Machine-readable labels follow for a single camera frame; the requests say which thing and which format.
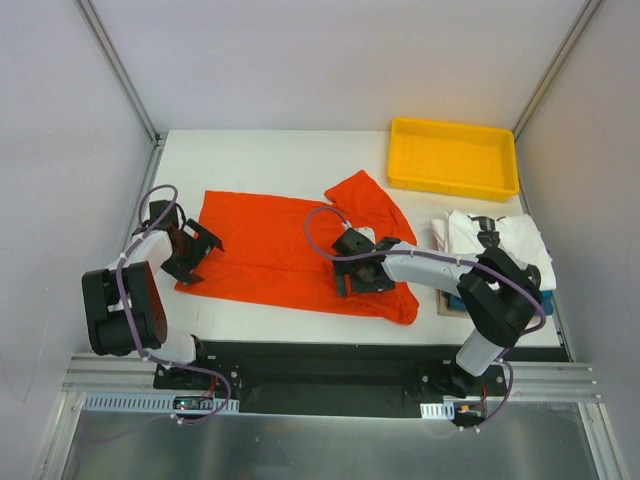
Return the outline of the orange t-shirt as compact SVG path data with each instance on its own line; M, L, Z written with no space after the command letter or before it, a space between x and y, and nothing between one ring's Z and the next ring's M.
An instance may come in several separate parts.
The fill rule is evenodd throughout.
M391 197L359 171L326 190L336 213L314 214L319 202L283 196L206 191L199 222L223 248L198 266L200 281L176 284L183 294L321 313L379 317L412 324L419 302L405 284L383 293L336 292L331 262L322 257L343 228L338 215L377 237L414 243L416 237Z

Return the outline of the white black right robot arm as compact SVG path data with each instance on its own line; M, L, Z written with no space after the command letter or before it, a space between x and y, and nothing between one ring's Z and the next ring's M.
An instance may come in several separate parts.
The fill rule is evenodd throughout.
M463 398L486 381L491 364L513 348L534 316L542 317L539 272L503 249L476 255L423 250L394 237L374 243L353 228L332 245L338 295L384 293L419 284L460 298L474 329L450 363L429 377L433 388Z

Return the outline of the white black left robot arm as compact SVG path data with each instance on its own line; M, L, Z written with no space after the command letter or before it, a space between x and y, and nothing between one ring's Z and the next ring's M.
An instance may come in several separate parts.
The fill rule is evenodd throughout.
M91 349L99 356L134 352L169 364L188 388L204 387L210 363L198 356L200 340L171 328L156 285L159 272L180 286L199 285L196 269L221 239L169 200L149 205L149 217L134 232L119 259L82 276L81 288Z

